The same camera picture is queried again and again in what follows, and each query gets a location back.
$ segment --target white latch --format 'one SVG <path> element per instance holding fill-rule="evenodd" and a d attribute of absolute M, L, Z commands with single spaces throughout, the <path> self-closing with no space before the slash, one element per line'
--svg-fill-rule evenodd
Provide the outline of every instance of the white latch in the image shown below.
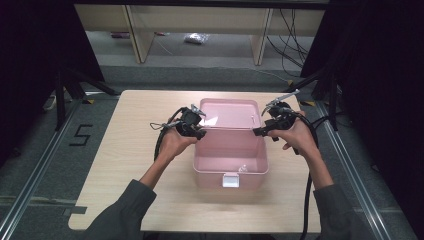
<path fill-rule="evenodd" d="M 237 173 L 225 173 L 222 177 L 223 187 L 239 187 L 239 175 Z"/>

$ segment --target person's left hand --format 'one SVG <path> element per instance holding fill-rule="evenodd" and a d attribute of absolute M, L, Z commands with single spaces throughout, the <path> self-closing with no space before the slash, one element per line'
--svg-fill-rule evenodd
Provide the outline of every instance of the person's left hand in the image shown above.
<path fill-rule="evenodd" d="M 160 145 L 159 157 L 164 157 L 167 161 L 172 161 L 176 156 L 180 155 L 188 146 L 195 144 L 195 137 L 184 137 L 175 129 L 169 129 L 163 137 Z"/>

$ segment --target box lid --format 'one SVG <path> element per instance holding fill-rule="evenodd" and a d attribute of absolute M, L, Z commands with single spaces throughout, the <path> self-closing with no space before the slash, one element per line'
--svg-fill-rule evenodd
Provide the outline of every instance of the box lid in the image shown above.
<path fill-rule="evenodd" d="M 258 103 L 254 100 L 204 98 L 200 109 L 206 114 L 205 128 L 252 129 L 261 126 Z"/>

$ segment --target hand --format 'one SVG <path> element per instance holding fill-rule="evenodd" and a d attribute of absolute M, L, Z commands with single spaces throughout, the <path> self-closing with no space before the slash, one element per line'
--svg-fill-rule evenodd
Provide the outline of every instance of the hand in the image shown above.
<path fill-rule="evenodd" d="M 300 111 L 299 113 L 305 116 L 305 112 Z M 268 136 L 284 139 L 287 142 L 283 146 L 284 150 L 293 147 L 304 157 L 306 157 L 309 152 L 317 150 L 317 146 L 309 128 L 300 119 L 296 119 L 289 130 L 271 130 L 268 132 Z"/>
<path fill-rule="evenodd" d="M 172 161 L 176 156 L 180 155 L 188 146 L 195 144 L 195 137 L 181 136 L 175 127 L 168 129 L 163 137 L 159 150 L 159 158 L 164 158 L 167 161 Z"/>

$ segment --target transparent plastic sheet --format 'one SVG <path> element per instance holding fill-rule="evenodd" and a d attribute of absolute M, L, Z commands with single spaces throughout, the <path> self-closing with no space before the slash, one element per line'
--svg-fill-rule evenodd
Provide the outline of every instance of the transparent plastic sheet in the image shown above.
<path fill-rule="evenodd" d="M 208 40 L 209 35 L 205 33 L 187 33 L 184 35 L 184 42 L 200 45 Z"/>

